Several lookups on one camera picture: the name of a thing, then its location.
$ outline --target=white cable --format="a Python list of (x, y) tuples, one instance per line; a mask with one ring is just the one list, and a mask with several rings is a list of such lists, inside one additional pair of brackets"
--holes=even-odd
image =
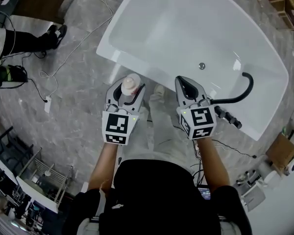
[(230, 149), (230, 150), (227, 150), (227, 149), (225, 149), (222, 145), (216, 145), (215, 147), (221, 147), (223, 150), (225, 150), (225, 151), (233, 151), (234, 149)]
[(4, 61), (0, 64), (0, 66), (2, 66), (3, 63), (9, 58), (9, 56), (11, 55), (11, 53), (12, 53), (12, 51), (13, 51), (13, 49), (14, 49), (14, 46), (15, 46), (15, 40), (16, 40), (16, 30), (15, 30), (13, 24), (12, 24), (12, 21), (11, 21), (11, 18), (9, 17), (9, 15), (7, 15), (7, 14), (6, 14), (5, 12), (3, 12), (3, 11), (0, 11), (0, 13), (3, 14), (3, 15), (5, 15), (5, 16), (9, 19), (9, 21), (10, 21), (10, 23), (11, 23), (11, 26), (12, 26), (12, 28), (13, 28), (13, 30), (14, 30), (14, 42), (13, 42), (13, 46), (12, 46), (11, 51), (10, 51), (10, 53), (8, 54), (8, 56), (7, 56), (7, 57), (4, 59)]
[(56, 73), (60, 70), (60, 68), (66, 63), (66, 61), (68, 60), (68, 58), (73, 54), (73, 52), (74, 51), (76, 51), (76, 49), (78, 48), (78, 47), (80, 47), (80, 45), (82, 44), (82, 42), (86, 39), (86, 38), (88, 38), (95, 30), (97, 30), (97, 29), (99, 29), (101, 26), (103, 26), (106, 22), (108, 22), (110, 19), (111, 19), (112, 17), (110, 17), (109, 19), (107, 19), (106, 21), (104, 21), (101, 25), (99, 25), (96, 29), (94, 29), (94, 30), (92, 30), (79, 44), (78, 44), (78, 46), (76, 46), (76, 48), (74, 49), (74, 50), (72, 50), (72, 52), (68, 55), (68, 57), (64, 60), (64, 62), (59, 66), (59, 68), (54, 72), (54, 74), (53, 75), (48, 75), (46, 72), (44, 72), (43, 70), (42, 71), (40, 71), (40, 73), (39, 73), (39, 75), (41, 76), (41, 77), (43, 77), (43, 78), (45, 78), (45, 77), (54, 77), (54, 79), (55, 79), (55, 82), (56, 82), (56, 84), (57, 84), (57, 87), (56, 87), (56, 89), (53, 91), (53, 92), (51, 92), (50, 94), (49, 94), (49, 96), (51, 96), (53, 93), (55, 93), (56, 91), (57, 91), (57, 89), (59, 88), (59, 84), (58, 84), (58, 81), (57, 81), (57, 79), (55, 78), (55, 76), (54, 75), (56, 75)]
[(68, 58), (73, 54), (73, 52), (74, 51), (76, 51), (76, 49), (78, 48), (78, 47), (80, 47), (80, 45), (95, 31), (95, 30), (97, 30), (97, 29), (99, 29), (101, 26), (103, 26), (106, 22), (108, 22), (108, 21), (110, 21), (112, 18), (113, 18), (113, 15), (114, 15), (114, 11), (113, 11), (113, 9), (111, 9), (111, 7), (108, 5), (108, 3), (107, 3), (107, 1), (106, 0), (99, 0), (99, 1), (101, 1), (101, 2), (103, 2), (105, 5), (106, 5), (106, 7), (109, 9), (109, 11), (110, 11), (110, 14), (111, 14), (111, 17), (110, 18), (108, 18), (106, 21), (104, 21), (103, 23), (101, 23), (97, 28), (95, 28), (95, 29), (93, 29), (85, 38), (83, 38), (83, 40), (78, 44), (78, 46), (76, 46), (76, 48), (74, 49), (74, 50), (72, 50), (72, 52), (68, 55), (68, 57), (64, 60), (64, 62), (59, 66), (59, 68), (53, 73), (53, 75), (49, 75), (49, 74), (47, 74), (45, 71), (40, 71), (39, 72), (39, 75), (41, 76), (41, 77), (43, 77), (43, 78), (48, 78), (48, 77), (53, 77), (54, 78), (54, 80), (55, 80), (55, 82), (56, 82), (56, 89), (53, 91), (53, 92), (51, 92), (50, 94), (49, 94), (49, 97), (51, 97), (51, 95), (53, 94), (53, 93), (55, 93), (56, 91), (57, 91), (57, 89), (59, 88), (59, 84), (58, 84), (58, 81), (57, 81), (57, 79), (55, 78), (55, 75), (57, 74), (57, 72), (60, 70), (60, 68), (66, 63), (66, 61), (68, 60)]

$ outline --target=black shirt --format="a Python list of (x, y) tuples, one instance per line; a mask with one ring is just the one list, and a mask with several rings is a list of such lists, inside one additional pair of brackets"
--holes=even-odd
[[(128, 160), (114, 178), (116, 200), (107, 200), (99, 218), (104, 234), (221, 234), (219, 215), (238, 225), (243, 235), (250, 224), (237, 191), (220, 187), (205, 200), (192, 175), (176, 164), (158, 160)], [(63, 234), (76, 234), (85, 218), (97, 212), (100, 193), (79, 193), (73, 202)]]

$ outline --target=screen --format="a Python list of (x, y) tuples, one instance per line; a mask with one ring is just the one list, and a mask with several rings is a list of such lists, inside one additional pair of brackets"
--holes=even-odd
[(198, 190), (200, 191), (200, 194), (204, 199), (206, 200), (210, 199), (210, 190), (208, 188), (198, 187)]

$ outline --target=fiducial marker cube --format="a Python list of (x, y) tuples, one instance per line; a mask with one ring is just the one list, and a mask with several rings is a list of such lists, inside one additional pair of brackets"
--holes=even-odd
[(179, 121), (191, 140), (211, 137), (217, 126), (214, 106), (179, 110)]
[(102, 136), (106, 143), (127, 145), (139, 116), (102, 112)]

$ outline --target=black shoe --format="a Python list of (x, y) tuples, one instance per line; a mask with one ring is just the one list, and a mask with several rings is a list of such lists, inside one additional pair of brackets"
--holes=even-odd
[(56, 25), (51, 25), (47, 31), (47, 34), (50, 35), (51, 33), (55, 33), (58, 30)]
[(62, 25), (56, 32), (55, 34), (57, 35), (58, 42), (56, 46), (53, 49), (57, 49), (62, 41), (62, 39), (65, 37), (67, 34), (68, 27), (66, 25)]

